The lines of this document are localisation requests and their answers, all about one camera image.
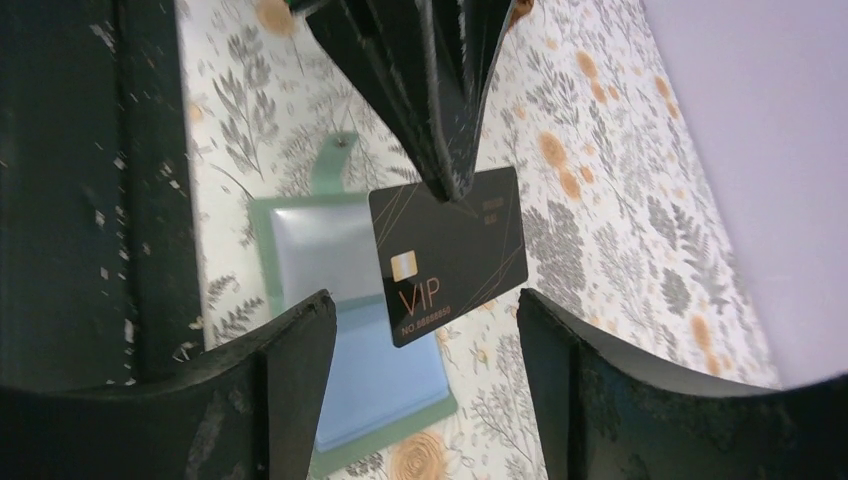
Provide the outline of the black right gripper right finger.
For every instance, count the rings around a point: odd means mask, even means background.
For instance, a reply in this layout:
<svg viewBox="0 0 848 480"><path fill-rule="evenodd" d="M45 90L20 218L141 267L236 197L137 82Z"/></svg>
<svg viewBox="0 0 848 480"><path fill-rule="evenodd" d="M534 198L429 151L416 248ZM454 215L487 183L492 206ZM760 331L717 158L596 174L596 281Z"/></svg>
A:
<svg viewBox="0 0 848 480"><path fill-rule="evenodd" d="M843 479L847 379L787 390L672 363L533 289L517 312L552 479Z"/></svg>

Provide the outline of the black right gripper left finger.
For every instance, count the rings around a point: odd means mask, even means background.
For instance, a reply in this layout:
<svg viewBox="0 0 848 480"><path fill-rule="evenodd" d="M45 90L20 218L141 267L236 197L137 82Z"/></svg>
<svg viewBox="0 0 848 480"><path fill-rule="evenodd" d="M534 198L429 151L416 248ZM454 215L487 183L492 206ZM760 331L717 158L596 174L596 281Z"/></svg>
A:
<svg viewBox="0 0 848 480"><path fill-rule="evenodd" d="M320 290L171 375L1 391L5 479L304 479L336 340Z"/></svg>

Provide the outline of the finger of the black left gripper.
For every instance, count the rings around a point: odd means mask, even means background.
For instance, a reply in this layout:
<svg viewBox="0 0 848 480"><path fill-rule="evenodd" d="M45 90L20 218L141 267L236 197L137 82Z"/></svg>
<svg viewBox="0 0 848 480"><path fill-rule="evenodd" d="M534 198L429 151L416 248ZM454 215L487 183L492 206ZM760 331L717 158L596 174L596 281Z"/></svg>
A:
<svg viewBox="0 0 848 480"><path fill-rule="evenodd" d="M425 165L389 60L376 17L365 1L316 1L306 14L315 39L395 135L430 193L444 197L436 173Z"/></svg>
<svg viewBox="0 0 848 480"><path fill-rule="evenodd" d="M433 193L457 202L473 184L482 120L513 1L433 1L430 119L438 183Z"/></svg>

